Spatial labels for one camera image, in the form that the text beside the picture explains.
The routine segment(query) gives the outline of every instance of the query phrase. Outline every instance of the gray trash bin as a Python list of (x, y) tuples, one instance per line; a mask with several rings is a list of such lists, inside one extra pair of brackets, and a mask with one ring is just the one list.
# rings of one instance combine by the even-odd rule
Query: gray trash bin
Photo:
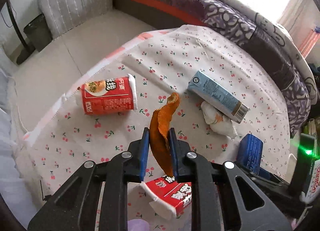
[(42, 13), (24, 27), (23, 32), (39, 52), (52, 41), (51, 32)]

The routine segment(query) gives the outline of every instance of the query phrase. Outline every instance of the blue carton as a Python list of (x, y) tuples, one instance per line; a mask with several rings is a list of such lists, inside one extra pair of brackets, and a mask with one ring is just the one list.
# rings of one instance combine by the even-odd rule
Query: blue carton
[(263, 142), (252, 134), (247, 134), (240, 141), (237, 162), (255, 174), (259, 173)]

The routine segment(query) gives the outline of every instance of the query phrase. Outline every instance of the red and white packaging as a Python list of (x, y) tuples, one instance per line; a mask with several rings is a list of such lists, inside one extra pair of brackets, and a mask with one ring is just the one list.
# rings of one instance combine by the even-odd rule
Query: red and white packaging
[(164, 219), (175, 218), (191, 203), (191, 182), (177, 183), (166, 175), (140, 186), (153, 199), (150, 206)]
[(128, 74), (115, 79), (87, 82), (78, 88), (76, 102), (83, 105), (84, 113), (88, 115), (136, 110), (136, 81)]

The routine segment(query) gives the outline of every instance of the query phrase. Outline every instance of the purple object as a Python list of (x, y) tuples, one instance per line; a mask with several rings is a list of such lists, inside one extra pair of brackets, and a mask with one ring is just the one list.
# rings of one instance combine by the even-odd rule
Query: purple object
[(128, 231), (150, 231), (150, 226), (142, 219), (132, 219), (128, 221)]

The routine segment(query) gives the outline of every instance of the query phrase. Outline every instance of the light blue drink box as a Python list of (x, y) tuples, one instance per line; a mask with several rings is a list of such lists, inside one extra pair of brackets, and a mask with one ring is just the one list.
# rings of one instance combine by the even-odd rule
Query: light blue drink box
[(210, 77), (198, 71), (188, 84), (188, 90), (198, 94), (231, 120), (241, 123), (248, 108)]

